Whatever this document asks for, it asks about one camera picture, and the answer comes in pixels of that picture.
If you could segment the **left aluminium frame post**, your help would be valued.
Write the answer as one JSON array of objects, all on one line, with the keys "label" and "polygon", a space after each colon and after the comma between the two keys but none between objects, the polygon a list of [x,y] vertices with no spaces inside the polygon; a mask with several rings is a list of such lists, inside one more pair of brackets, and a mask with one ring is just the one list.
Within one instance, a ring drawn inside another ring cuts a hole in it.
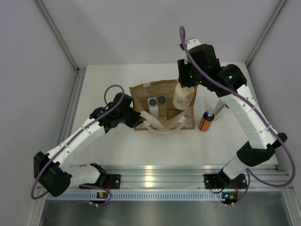
[{"label": "left aluminium frame post", "polygon": [[57,40],[57,43],[59,44],[59,46],[62,49],[65,56],[67,57],[72,68],[74,69],[75,72],[78,72],[79,67],[78,67],[76,61],[74,60],[69,48],[67,47],[67,45],[66,45],[59,29],[57,28],[51,14],[49,13],[46,5],[44,4],[44,2],[42,0],[34,0],[33,2],[36,4],[37,8],[41,12],[42,17],[46,20],[47,25],[49,26],[52,34],[54,35],[55,39]]}]

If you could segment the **aluminium frame post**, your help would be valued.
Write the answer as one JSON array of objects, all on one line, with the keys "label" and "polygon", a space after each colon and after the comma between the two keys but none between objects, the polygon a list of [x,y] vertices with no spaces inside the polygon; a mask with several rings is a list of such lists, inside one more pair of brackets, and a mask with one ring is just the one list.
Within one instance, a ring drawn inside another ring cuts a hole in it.
[{"label": "aluminium frame post", "polygon": [[279,15],[285,8],[288,0],[278,0],[275,9],[272,11],[271,16],[269,17],[268,21],[266,22],[263,30],[261,31],[260,35],[258,36],[257,41],[255,42],[254,46],[251,49],[250,54],[247,57],[245,62],[246,67],[249,67],[251,62],[253,61],[254,57],[256,56],[257,52],[260,50],[261,45],[264,43],[265,39],[267,38],[268,34],[272,30],[274,24],[276,23]]},{"label": "aluminium frame post", "polygon": [[44,4],[44,2],[42,0],[34,0],[33,2],[36,4],[37,8],[41,12],[42,17],[46,20],[47,25],[49,26],[52,34],[54,35],[55,39],[57,40],[57,43],[59,44],[59,46],[62,49],[65,56],[67,57],[72,68],[74,69],[75,72],[78,72],[79,67],[78,67],[76,61],[74,60],[69,48],[67,47],[67,45],[66,45],[59,29],[57,28],[51,14],[49,13],[46,5]]}]

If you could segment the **cream squeeze bottle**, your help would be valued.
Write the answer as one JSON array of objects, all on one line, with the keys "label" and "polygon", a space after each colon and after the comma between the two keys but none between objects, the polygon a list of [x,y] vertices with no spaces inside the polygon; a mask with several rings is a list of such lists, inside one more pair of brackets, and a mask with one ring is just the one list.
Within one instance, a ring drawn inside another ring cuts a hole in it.
[{"label": "cream squeeze bottle", "polygon": [[193,95],[194,95],[194,87],[182,88],[180,83],[178,83],[174,90],[174,98],[173,98],[174,107],[181,111],[186,110],[192,102]]}]

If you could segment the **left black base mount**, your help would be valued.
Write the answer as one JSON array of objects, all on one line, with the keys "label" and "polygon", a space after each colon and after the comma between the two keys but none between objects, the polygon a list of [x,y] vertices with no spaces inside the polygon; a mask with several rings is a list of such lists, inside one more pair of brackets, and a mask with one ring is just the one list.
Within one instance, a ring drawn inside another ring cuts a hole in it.
[{"label": "left black base mount", "polygon": [[103,188],[108,190],[118,190],[120,189],[121,175],[120,174],[107,174]]}]

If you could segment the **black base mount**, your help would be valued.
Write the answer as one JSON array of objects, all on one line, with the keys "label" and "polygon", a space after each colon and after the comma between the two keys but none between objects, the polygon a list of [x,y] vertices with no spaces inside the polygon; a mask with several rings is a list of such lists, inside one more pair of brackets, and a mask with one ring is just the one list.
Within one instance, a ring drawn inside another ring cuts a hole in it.
[{"label": "black base mount", "polygon": [[103,188],[108,190],[118,190],[120,189],[121,175],[120,174],[107,174]]},{"label": "black base mount", "polygon": [[218,174],[204,174],[204,183],[206,189],[222,189],[223,185],[219,180]]}]

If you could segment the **right aluminium frame post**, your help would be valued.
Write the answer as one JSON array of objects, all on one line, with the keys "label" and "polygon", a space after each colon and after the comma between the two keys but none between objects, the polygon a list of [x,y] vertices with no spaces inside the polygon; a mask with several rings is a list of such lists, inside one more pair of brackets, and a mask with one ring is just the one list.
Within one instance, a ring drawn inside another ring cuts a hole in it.
[{"label": "right aluminium frame post", "polygon": [[256,56],[257,52],[260,50],[261,45],[264,43],[265,39],[267,38],[268,34],[272,30],[274,24],[276,23],[279,15],[285,8],[288,0],[278,0],[275,9],[272,11],[271,16],[269,17],[268,21],[266,22],[263,30],[261,31],[260,35],[258,36],[257,41],[255,42],[254,46],[251,49],[250,54],[247,57],[245,62],[246,67],[249,67],[251,62],[253,61],[254,57]]}]

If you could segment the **orange blue bottle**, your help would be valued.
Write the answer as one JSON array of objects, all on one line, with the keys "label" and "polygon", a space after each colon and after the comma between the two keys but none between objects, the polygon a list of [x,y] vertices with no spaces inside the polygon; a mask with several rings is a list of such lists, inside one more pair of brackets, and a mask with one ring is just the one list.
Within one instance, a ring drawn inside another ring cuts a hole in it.
[{"label": "orange blue bottle", "polygon": [[202,131],[202,132],[206,132],[209,130],[212,122],[214,120],[214,113],[213,112],[210,112],[210,111],[206,111],[204,112],[203,114],[203,117],[199,123],[199,129]]}]

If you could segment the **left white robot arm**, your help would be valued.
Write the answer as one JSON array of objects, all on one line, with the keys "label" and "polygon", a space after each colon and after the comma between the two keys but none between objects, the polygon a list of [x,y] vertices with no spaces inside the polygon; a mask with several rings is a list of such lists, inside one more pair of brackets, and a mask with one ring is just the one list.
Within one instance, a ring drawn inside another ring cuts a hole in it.
[{"label": "left white robot arm", "polygon": [[84,124],[70,137],[47,153],[38,152],[33,158],[35,183],[40,183],[53,197],[69,187],[106,187],[106,171],[96,163],[72,166],[72,163],[95,140],[119,124],[135,128],[144,118],[131,107],[131,96],[118,93],[106,107],[96,108]]}]

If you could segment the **clear bottle dark cap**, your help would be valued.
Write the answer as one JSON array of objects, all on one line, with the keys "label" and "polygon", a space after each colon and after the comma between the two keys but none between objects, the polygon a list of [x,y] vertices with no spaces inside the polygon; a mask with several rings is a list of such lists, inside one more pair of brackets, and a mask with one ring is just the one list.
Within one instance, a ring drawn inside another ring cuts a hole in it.
[{"label": "clear bottle dark cap", "polygon": [[158,97],[158,118],[161,121],[167,120],[167,101],[164,96]]}]

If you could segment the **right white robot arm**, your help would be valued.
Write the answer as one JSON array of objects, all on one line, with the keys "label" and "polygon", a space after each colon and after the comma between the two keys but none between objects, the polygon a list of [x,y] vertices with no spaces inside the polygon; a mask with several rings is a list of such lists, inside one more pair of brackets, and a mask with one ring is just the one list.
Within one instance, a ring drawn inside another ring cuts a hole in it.
[{"label": "right white robot arm", "polygon": [[236,155],[220,170],[218,179],[222,186],[230,187],[236,177],[249,167],[268,161],[275,149],[287,140],[285,133],[277,133],[266,121],[254,100],[247,79],[235,64],[220,65],[212,45],[201,44],[190,39],[180,44],[187,53],[178,60],[179,83],[182,88],[202,85],[232,111],[248,141]]}]

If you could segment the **aluminium mounting rail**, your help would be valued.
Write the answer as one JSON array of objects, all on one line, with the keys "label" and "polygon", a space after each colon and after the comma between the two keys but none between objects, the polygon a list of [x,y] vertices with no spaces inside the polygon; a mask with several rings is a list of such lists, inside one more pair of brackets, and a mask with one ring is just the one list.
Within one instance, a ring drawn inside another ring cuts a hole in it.
[{"label": "aluminium mounting rail", "polygon": [[[125,191],[205,191],[205,174],[218,173],[222,165],[103,165],[108,174],[120,174],[120,190]],[[288,172],[278,171],[276,165],[266,164],[251,170],[259,179],[271,184],[283,184]],[[251,191],[292,189],[293,185],[274,188],[262,184],[250,174]]]}]

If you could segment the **white bottle dark cap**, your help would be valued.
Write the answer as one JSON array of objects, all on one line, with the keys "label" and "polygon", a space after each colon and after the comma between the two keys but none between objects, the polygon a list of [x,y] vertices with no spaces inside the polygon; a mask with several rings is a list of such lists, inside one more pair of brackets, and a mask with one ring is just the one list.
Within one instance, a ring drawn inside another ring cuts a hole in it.
[{"label": "white bottle dark cap", "polygon": [[158,104],[155,97],[148,98],[149,114],[155,118],[158,118]]}]

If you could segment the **burlap canvas tote bag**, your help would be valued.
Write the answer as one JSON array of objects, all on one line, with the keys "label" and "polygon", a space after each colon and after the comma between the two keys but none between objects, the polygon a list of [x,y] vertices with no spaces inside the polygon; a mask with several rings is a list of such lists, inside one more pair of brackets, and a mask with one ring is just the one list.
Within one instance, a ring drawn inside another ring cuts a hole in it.
[{"label": "burlap canvas tote bag", "polygon": [[197,87],[182,88],[177,80],[161,80],[129,88],[134,109],[145,119],[135,130],[169,133],[195,129]]}]

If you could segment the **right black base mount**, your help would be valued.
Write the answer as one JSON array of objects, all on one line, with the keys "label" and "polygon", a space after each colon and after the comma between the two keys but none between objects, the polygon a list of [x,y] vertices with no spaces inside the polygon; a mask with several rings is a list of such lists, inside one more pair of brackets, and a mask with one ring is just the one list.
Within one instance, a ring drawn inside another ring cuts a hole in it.
[{"label": "right black base mount", "polygon": [[218,174],[204,174],[204,183],[206,189],[222,189],[223,185],[219,180]]}]

